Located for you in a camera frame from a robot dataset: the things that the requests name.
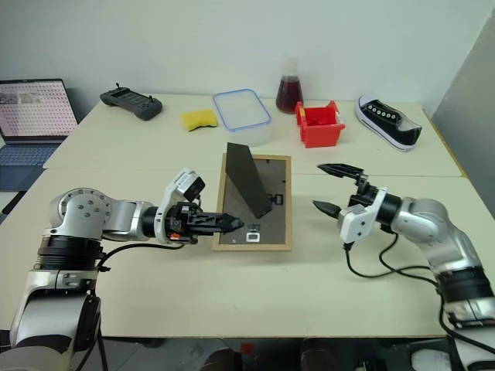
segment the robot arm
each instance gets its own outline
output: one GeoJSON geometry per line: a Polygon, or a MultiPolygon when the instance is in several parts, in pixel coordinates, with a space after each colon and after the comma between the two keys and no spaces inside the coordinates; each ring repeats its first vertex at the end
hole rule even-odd
{"type": "Polygon", "coordinates": [[[12,323],[12,350],[0,354],[0,370],[67,370],[74,352],[89,349],[100,328],[94,294],[101,240],[160,244],[197,243],[198,236],[226,233],[243,223],[226,213],[204,213],[195,203],[205,184],[185,168],[166,187],[160,206],[112,199],[78,188],[50,204],[51,227],[43,233],[12,323]]]}
{"type": "MultiPolygon", "coordinates": [[[[356,181],[357,193],[350,197],[347,208],[313,202],[320,211],[338,219],[345,248],[368,236],[375,221],[385,232],[397,233],[415,243],[435,275],[444,311],[457,333],[494,347],[495,297],[490,282],[469,237],[452,224],[446,208],[434,199],[401,199],[386,188],[372,186],[361,168],[344,164],[319,168],[356,181]]],[[[462,340],[455,341],[464,367],[495,359],[494,354],[462,340]]]]}

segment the laptop keyboard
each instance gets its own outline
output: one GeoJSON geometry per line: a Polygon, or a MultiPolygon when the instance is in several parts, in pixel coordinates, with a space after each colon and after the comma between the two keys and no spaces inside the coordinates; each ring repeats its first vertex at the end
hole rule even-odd
{"type": "Polygon", "coordinates": [[[43,165],[55,150],[56,147],[6,146],[0,153],[0,166],[43,165]]]}

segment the red liquid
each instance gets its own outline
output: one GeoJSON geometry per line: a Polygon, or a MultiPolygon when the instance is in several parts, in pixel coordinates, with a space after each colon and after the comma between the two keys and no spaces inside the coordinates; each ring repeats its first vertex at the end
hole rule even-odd
{"type": "Polygon", "coordinates": [[[297,102],[303,102],[299,78],[297,76],[283,77],[280,80],[275,101],[277,108],[285,114],[294,114],[297,102]]]}

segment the red plastic basket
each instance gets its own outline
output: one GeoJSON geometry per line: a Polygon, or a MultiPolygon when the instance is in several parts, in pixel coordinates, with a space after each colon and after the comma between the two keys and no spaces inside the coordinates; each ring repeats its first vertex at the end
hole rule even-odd
{"type": "Polygon", "coordinates": [[[304,108],[302,102],[298,102],[295,114],[306,148],[336,145],[340,132],[346,127],[341,124],[339,108],[333,100],[326,107],[315,108],[304,108]]]}

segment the black and white sneaker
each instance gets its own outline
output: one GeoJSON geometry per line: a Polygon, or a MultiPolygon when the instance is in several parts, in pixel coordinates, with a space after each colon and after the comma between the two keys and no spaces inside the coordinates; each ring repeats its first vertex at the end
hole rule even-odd
{"type": "Polygon", "coordinates": [[[365,126],[394,147],[402,151],[410,151],[415,147],[422,127],[402,112],[366,95],[359,97],[355,112],[365,126]]]}

